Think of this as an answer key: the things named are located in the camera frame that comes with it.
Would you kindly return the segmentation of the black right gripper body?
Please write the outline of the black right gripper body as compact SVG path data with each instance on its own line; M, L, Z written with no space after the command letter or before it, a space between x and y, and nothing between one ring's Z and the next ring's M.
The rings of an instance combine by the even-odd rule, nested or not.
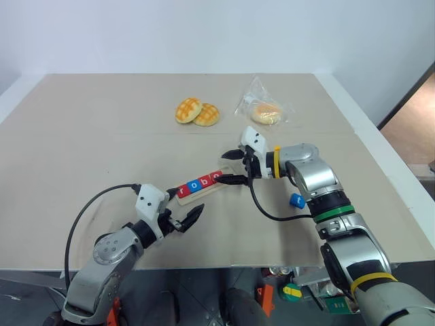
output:
M245 146L244 149L239 148L243 154L242 163L247 173L246 176L240 176L238 180L239 185L251 185L254 179L259 178L259 160L253 148Z

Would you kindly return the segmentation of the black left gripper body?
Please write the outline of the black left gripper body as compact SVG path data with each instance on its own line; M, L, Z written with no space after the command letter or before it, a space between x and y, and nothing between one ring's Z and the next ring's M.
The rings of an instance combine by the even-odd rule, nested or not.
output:
M180 232L181 222L172 218L172 211L167 208L169 202L169 195L166 191L158 205L158 235L168 235L173 231Z

